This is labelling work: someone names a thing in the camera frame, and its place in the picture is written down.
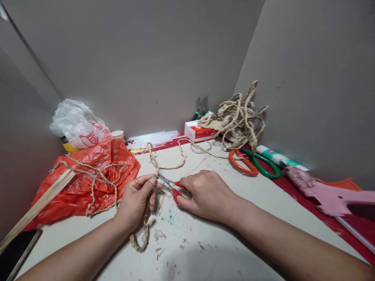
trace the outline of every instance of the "white cup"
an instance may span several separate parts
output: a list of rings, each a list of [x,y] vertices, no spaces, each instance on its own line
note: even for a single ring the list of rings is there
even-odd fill
[[[111,135],[113,138],[122,139],[125,142],[124,131],[114,131],[114,132],[111,132]]]

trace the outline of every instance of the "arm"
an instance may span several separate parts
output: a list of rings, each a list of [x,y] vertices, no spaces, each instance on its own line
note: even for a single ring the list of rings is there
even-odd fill
[[[18,280],[92,280],[138,226],[155,182],[155,175],[150,174],[127,183],[114,218],[48,256]],[[157,183],[156,187],[161,188],[162,185]],[[149,198],[150,210],[154,210],[155,199],[156,194],[152,193]]]
[[[193,195],[184,209],[237,230],[295,280],[373,280],[372,266],[237,196],[215,172],[180,180]]]

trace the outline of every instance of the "forearm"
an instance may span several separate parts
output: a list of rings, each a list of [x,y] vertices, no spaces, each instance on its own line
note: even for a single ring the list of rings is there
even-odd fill
[[[18,280],[92,280],[129,234],[111,219],[39,262]]]
[[[370,280],[374,268],[237,198],[230,226],[295,280]]]

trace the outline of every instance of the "scissors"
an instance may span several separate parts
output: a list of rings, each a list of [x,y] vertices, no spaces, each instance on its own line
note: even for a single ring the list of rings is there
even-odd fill
[[[202,101],[200,100],[200,97],[198,98],[197,108],[198,110],[195,112],[192,121],[199,120],[202,116],[208,114],[211,111],[208,108],[208,96],[204,97]]]
[[[247,157],[245,157],[243,155],[243,153],[241,153],[241,151],[243,151],[248,157],[249,159],[254,163],[252,164]],[[231,150],[230,153],[229,153],[229,161],[231,162],[231,164],[239,169],[241,172],[249,175],[249,176],[257,176],[259,173],[261,173],[263,176],[265,176],[266,178],[269,178],[271,180],[275,180],[275,179],[278,179],[280,176],[281,176],[281,172],[279,170],[279,168],[270,160],[268,160],[267,158],[263,157],[262,155],[259,155],[258,153],[256,154],[252,154],[251,153],[251,150],[248,150],[248,149],[241,149],[240,150]],[[246,169],[244,167],[242,167],[241,165],[239,165],[233,158],[233,154],[236,153],[236,155],[238,157],[242,157],[242,161],[246,164],[246,166],[249,168]],[[267,172],[258,162],[258,159],[261,159],[262,161],[266,162],[273,170],[274,174],[271,174],[269,172]]]
[[[178,187],[181,187],[183,190],[185,190],[185,191],[187,191],[187,192],[189,192],[189,190],[187,190],[185,187],[183,187],[183,186],[181,185],[180,181],[171,181],[171,180],[166,179],[165,177],[163,177],[161,174],[157,174],[156,177],[159,178],[159,179],[161,179],[162,181],[164,181],[164,182],[169,186],[169,188],[172,190],[173,198],[174,198],[174,200],[175,200],[177,206],[180,207],[180,208],[182,208],[182,207],[180,206],[180,203],[177,201],[177,196],[178,196],[178,195],[181,195],[181,196],[182,196],[182,194],[179,193],[175,188],[173,188],[173,187],[172,187],[172,184],[177,185]]]

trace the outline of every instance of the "phone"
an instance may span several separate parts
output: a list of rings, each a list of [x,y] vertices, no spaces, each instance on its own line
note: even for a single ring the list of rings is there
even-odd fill
[[[0,254],[0,281],[12,281],[33,249],[41,229],[21,232]]]

